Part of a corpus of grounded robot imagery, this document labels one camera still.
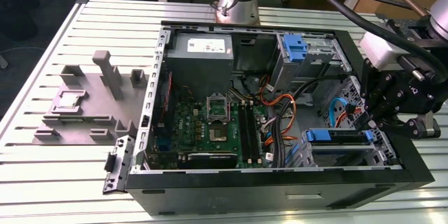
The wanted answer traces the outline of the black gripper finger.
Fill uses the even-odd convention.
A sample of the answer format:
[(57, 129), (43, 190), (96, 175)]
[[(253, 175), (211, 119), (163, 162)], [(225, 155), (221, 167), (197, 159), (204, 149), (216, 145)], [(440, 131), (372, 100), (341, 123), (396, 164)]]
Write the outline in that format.
[(380, 120), (380, 130), (411, 139), (439, 138), (441, 135), (440, 126), (432, 113), (419, 114), (407, 122), (395, 118), (383, 119)]
[(391, 90), (396, 84), (396, 72), (380, 71), (368, 58), (363, 62), (360, 97), (364, 99), (364, 112), (360, 116), (360, 129), (377, 127), (393, 129), (393, 105)]

